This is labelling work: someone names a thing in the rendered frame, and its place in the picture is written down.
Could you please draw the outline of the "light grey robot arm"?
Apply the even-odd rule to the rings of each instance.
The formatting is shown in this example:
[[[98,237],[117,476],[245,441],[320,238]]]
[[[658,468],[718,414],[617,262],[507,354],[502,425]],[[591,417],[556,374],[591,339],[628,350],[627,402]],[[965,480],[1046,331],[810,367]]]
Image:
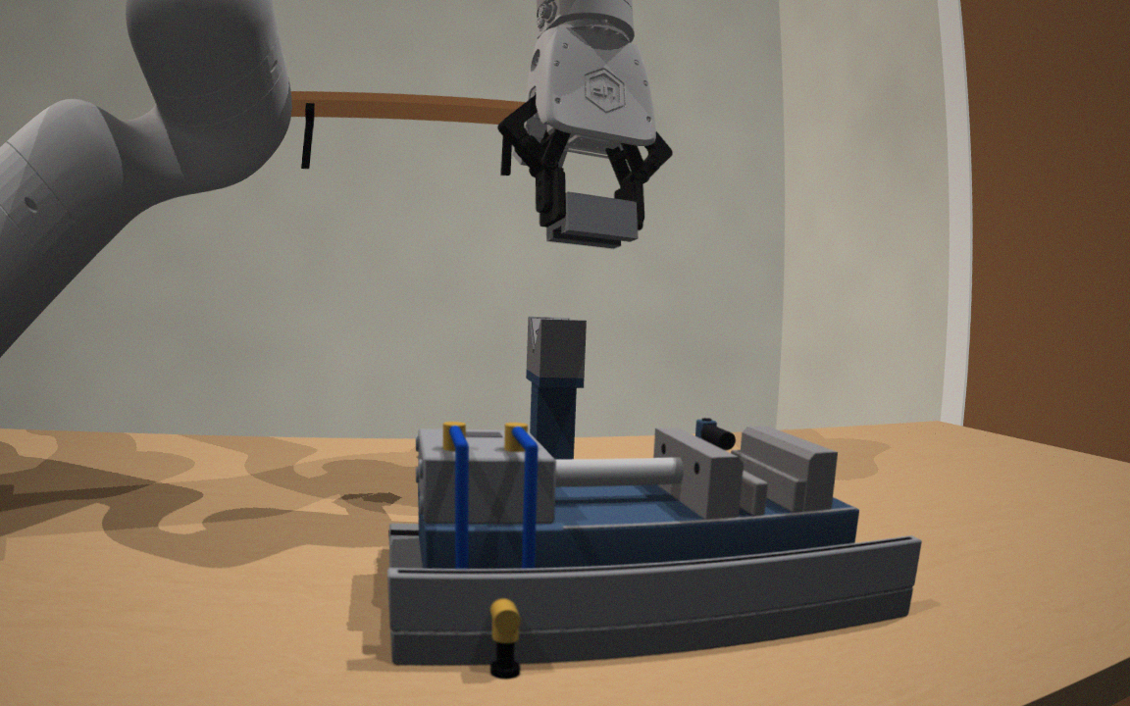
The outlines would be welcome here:
[[[127,0],[127,27],[147,115],[59,101],[0,147],[0,358],[137,215],[254,175],[287,133],[273,0]]]

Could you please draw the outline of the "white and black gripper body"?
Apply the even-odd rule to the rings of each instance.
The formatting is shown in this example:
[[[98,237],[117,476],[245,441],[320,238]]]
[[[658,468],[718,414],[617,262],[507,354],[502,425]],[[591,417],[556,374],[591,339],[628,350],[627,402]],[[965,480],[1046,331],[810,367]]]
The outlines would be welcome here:
[[[538,112],[525,121],[528,134],[540,141],[546,129],[573,133],[566,152],[608,158],[606,148],[655,142],[640,46],[614,25],[576,21],[545,30],[531,56],[525,102],[533,95]]]

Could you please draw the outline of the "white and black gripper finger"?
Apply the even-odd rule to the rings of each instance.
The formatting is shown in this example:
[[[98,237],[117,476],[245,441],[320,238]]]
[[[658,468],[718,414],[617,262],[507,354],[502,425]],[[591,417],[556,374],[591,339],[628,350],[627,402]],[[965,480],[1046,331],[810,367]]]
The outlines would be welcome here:
[[[644,227],[644,184],[668,158],[671,158],[673,152],[658,132],[653,146],[645,146],[647,157],[644,160],[638,146],[621,143],[621,147],[623,149],[619,146],[615,149],[605,149],[620,184],[620,188],[614,192],[614,198],[637,202],[638,229],[642,229]]]
[[[505,117],[497,127],[505,136],[515,152],[528,165],[531,177],[537,178],[537,213],[539,226],[551,227],[566,216],[566,188],[564,167],[559,167],[562,151],[568,143],[568,132],[555,129],[553,134],[544,134],[538,141],[529,136],[524,123],[538,112],[537,96],[515,108],[512,115]]]

